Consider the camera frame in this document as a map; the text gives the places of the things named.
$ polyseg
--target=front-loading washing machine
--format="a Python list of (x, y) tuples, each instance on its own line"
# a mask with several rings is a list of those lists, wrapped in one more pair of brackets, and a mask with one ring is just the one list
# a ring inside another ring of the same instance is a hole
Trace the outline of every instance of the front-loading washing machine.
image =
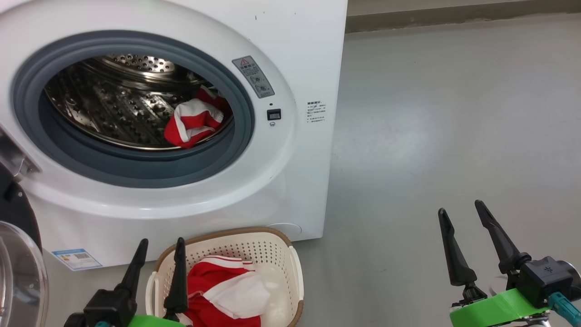
[[(2, 1), (0, 161), (43, 248), (88, 269), (128, 263), (143, 238), (154, 260), (244, 226), (321, 237), (346, 6)], [(168, 143), (202, 87), (228, 103), (220, 127)]]

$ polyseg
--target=green tape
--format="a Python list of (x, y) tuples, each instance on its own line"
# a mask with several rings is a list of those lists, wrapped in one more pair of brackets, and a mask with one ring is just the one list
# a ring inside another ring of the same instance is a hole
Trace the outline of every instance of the green tape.
[(153, 315), (136, 315), (129, 327), (184, 327), (179, 322), (161, 319)]
[(489, 327), (540, 314), (548, 307), (537, 309), (517, 290), (502, 292), (450, 313), (454, 327)]

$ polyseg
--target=red and white clothing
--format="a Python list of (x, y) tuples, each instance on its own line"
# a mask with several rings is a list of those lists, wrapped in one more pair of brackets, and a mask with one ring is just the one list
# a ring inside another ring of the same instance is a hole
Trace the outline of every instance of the red and white clothing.
[(251, 261), (210, 255), (188, 274), (194, 327), (260, 327), (270, 293)]
[(191, 148), (211, 135), (222, 123), (226, 99), (201, 86), (194, 99), (179, 104), (168, 122), (164, 136), (169, 143)]

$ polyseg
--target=white fabric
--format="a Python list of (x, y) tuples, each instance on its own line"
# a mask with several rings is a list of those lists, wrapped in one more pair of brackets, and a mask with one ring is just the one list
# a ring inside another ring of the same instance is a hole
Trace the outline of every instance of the white fabric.
[(212, 99), (216, 99), (218, 97), (218, 95), (212, 91), (210, 91), (209, 88), (205, 87), (205, 86), (200, 86), (201, 89), (203, 89), (206, 93), (208, 93), (208, 95), (210, 96), (210, 98)]
[[(215, 95), (211, 91), (208, 90), (208, 92), (211, 97), (212, 96), (215, 97)], [(213, 128), (207, 126), (202, 126), (194, 129), (186, 129), (184, 123), (181, 120), (182, 117), (201, 115), (204, 111), (210, 112), (210, 116), (212, 116), (212, 118), (218, 123), (221, 123), (222, 120), (224, 119), (224, 114), (221, 111), (219, 111), (215, 106), (212, 106), (211, 104), (208, 104), (199, 99), (192, 99), (190, 101), (181, 103), (176, 107), (174, 111), (175, 124), (178, 127), (178, 131), (180, 133), (182, 142), (184, 143), (189, 142), (192, 136), (197, 135), (203, 131), (206, 130), (214, 131)]]
[(265, 313), (270, 293), (260, 275), (249, 271), (217, 284), (204, 297), (230, 318), (244, 319)]
[(223, 257), (221, 255), (208, 255), (200, 262), (217, 265), (224, 268), (244, 268), (249, 271), (255, 271), (252, 261), (243, 261), (240, 258)]

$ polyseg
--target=white plastic basket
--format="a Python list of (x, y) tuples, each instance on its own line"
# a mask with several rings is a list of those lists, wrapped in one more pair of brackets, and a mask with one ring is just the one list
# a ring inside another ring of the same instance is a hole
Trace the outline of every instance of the white plastic basket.
[[(270, 291), (268, 311), (261, 316), (263, 327), (295, 326), (303, 312), (303, 273), (291, 241), (276, 229), (267, 227), (228, 230), (185, 242), (187, 270), (208, 255), (223, 255), (252, 261)], [(148, 315), (163, 317), (163, 301), (174, 275), (175, 246), (157, 261), (145, 290)]]

